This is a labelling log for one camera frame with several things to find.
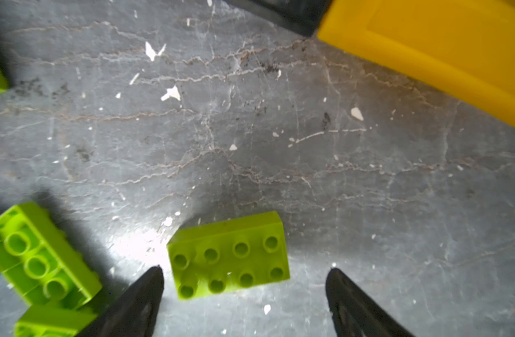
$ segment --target white paint chip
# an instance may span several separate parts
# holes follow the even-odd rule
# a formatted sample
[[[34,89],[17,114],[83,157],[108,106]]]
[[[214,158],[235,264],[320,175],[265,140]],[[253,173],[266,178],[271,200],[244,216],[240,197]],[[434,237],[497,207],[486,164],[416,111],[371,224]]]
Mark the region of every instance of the white paint chip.
[[[130,80],[130,83],[128,83],[128,85],[134,84],[135,80],[137,80],[138,77],[139,77],[139,73],[135,74],[134,77],[132,77],[132,79]]]
[[[351,109],[351,115],[353,117],[355,117],[356,119],[358,119],[359,121],[364,120],[364,117],[362,117],[362,112],[360,111],[360,109],[358,107],[354,107],[353,109]]]
[[[173,223],[173,218],[172,217],[167,217],[163,222],[162,222],[162,226],[171,226],[171,224]]]
[[[173,85],[173,88],[166,89],[166,91],[167,91],[166,94],[164,96],[160,97],[160,99],[162,101],[165,101],[168,98],[174,98],[178,101],[181,100],[181,95],[180,95],[179,89],[177,88],[176,85]]]
[[[154,49],[151,46],[151,44],[149,43],[149,41],[145,42],[145,54],[151,59],[151,62],[154,62],[154,59],[156,58],[156,56],[161,56],[165,50],[166,50],[166,44],[164,44],[162,49],[160,49],[157,53],[156,51],[154,51]]]

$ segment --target yellow container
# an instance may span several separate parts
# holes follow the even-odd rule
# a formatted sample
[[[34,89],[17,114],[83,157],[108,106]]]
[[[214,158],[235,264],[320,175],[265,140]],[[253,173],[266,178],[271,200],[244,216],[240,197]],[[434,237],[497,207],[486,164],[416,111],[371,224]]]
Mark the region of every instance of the yellow container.
[[[335,0],[318,37],[515,126],[515,0]]]

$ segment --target black plastic object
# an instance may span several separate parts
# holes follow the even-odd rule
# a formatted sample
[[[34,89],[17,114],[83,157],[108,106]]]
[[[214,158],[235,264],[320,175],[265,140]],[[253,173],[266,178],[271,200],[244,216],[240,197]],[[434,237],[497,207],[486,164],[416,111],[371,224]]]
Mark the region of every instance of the black plastic object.
[[[151,337],[163,292],[162,268],[152,267],[76,337]]]
[[[331,0],[225,1],[306,37],[314,34],[331,3]]]
[[[325,291],[338,337],[413,337],[340,269],[328,273]]]

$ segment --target yellow object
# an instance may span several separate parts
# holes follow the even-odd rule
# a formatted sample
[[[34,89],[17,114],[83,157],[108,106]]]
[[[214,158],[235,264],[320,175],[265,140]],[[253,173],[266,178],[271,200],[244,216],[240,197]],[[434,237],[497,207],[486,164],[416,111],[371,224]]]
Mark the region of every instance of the yellow object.
[[[335,0],[318,37],[515,126],[515,0]]]

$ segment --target gray marble surface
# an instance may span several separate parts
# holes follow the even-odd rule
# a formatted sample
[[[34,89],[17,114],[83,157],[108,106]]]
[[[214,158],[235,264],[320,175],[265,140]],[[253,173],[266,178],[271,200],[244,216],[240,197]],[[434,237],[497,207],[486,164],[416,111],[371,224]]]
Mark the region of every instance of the gray marble surface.
[[[332,265],[417,336],[515,336],[515,129],[210,4],[0,0],[0,211],[48,208],[99,298],[161,265],[156,336],[334,336]],[[177,228],[268,210],[291,280],[176,299]],[[25,310],[0,278],[1,337]]]

